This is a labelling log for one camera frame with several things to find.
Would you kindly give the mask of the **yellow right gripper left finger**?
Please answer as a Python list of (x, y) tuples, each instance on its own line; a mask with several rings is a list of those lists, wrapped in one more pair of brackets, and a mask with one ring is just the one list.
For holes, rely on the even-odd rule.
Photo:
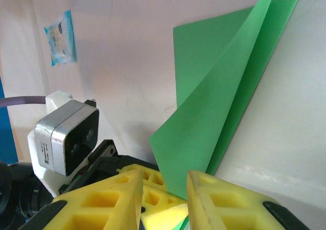
[(24, 229), (139, 229), (143, 173), (130, 170), (56, 197)]

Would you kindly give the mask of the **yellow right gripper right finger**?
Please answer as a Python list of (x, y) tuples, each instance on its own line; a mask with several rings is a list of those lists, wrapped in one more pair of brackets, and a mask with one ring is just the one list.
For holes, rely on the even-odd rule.
[(187, 203), (191, 229), (308, 229), (275, 199), (201, 171), (187, 174)]

